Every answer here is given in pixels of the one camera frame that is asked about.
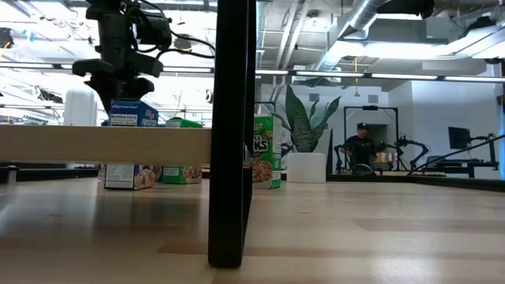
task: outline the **person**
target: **person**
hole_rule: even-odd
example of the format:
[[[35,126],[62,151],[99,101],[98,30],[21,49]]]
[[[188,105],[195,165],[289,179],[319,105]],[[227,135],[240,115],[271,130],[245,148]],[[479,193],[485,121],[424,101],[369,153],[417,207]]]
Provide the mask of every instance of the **person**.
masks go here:
[[[340,151],[350,157],[350,168],[357,164],[370,166],[370,155],[375,155],[375,144],[367,137],[370,128],[362,122],[357,125],[357,135],[349,137]]]

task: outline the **frosted flakes cereal box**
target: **frosted flakes cereal box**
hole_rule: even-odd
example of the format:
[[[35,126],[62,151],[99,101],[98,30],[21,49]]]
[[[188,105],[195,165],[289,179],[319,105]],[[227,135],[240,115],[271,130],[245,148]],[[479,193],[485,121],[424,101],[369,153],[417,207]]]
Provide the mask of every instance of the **frosted flakes cereal box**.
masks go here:
[[[109,126],[156,127],[158,111],[139,100],[115,99],[110,106]],[[108,163],[103,179],[106,189],[138,190],[152,187],[161,174],[161,166]]]

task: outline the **black table leg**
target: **black table leg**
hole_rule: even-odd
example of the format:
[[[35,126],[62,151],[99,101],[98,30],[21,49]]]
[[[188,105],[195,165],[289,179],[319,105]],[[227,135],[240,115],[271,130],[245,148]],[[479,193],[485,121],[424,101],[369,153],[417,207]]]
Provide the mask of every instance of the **black table leg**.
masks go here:
[[[249,0],[248,8],[248,41],[247,41],[247,84],[245,89],[245,144],[249,153],[253,153],[253,129],[254,129],[254,95],[256,88],[256,0]],[[253,195],[253,169],[244,169],[244,231],[247,229],[249,208]]]
[[[208,228],[208,262],[215,267],[239,267],[242,260],[248,5],[218,0]]]
[[[466,165],[468,167],[468,178],[475,178],[475,167],[473,165]]]

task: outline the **dark t-shirt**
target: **dark t-shirt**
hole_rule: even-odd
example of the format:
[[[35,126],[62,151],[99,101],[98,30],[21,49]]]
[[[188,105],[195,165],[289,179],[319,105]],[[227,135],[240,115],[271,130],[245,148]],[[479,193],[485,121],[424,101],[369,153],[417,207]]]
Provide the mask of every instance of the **dark t-shirt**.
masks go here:
[[[351,167],[358,163],[370,166],[370,155],[375,155],[375,145],[368,137],[360,138],[358,135],[349,137],[344,148],[351,153]]]

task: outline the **black cap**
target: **black cap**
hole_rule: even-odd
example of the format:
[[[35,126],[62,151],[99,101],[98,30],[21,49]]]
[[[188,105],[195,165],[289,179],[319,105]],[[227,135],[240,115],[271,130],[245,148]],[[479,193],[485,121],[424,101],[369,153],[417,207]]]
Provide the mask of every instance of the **black cap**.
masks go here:
[[[367,129],[367,130],[368,130],[368,129],[370,129],[370,127],[368,127],[368,125],[367,125],[366,123],[364,123],[364,122],[359,123],[359,124],[357,125],[357,128],[358,128],[358,129]]]

